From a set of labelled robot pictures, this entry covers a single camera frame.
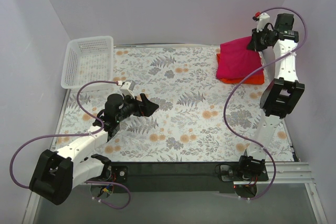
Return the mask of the pink t shirt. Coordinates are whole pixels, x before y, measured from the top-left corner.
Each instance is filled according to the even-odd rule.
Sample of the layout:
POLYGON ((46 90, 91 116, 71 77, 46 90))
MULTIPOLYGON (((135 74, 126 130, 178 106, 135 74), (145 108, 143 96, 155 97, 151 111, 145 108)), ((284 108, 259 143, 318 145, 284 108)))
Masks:
POLYGON ((217 79, 244 78, 262 66, 259 53, 247 49, 250 41, 248 36, 220 44, 217 79))

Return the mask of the white plastic basket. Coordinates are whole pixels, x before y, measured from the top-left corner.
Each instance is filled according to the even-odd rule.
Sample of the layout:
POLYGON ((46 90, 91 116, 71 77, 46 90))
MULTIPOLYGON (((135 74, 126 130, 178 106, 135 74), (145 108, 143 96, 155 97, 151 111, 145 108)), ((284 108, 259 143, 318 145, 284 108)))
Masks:
POLYGON ((78 91, 95 81, 84 91, 104 90, 113 79, 114 41, 111 36, 96 36, 71 40, 67 44, 61 75, 61 87, 78 91))

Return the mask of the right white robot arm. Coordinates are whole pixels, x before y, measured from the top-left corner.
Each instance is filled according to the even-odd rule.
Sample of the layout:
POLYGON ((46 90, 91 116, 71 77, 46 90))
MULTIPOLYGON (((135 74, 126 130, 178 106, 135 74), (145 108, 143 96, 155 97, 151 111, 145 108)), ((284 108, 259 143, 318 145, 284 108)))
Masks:
POLYGON ((254 141, 239 159, 238 176, 242 180, 261 179, 266 176, 265 149, 271 143, 282 119, 290 114, 303 95, 305 85, 296 74, 296 53, 299 34, 292 29, 294 15, 282 13, 274 25, 267 13, 254 17, 257 27, 252 30, 249 50, 261 52, 272 47, 276 63, 275 76, 260 99, 261 117, 254 141))

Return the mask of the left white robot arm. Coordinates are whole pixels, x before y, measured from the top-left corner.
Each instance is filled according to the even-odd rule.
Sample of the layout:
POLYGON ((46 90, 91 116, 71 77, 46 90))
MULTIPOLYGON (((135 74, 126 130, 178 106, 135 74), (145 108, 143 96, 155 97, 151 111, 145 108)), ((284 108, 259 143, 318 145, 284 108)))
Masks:
POLYGON ((150 117, 159 108, 145 94, 142 93, 140 98, 109 95, 87 136, 81 136, 56 151, 41 153, 28 188, 53 204, 60 205, 73 188, 90 179, 112 182, 116 177, 112 161, 93 151, 117 134, 123 120, 132 115, 150 117))

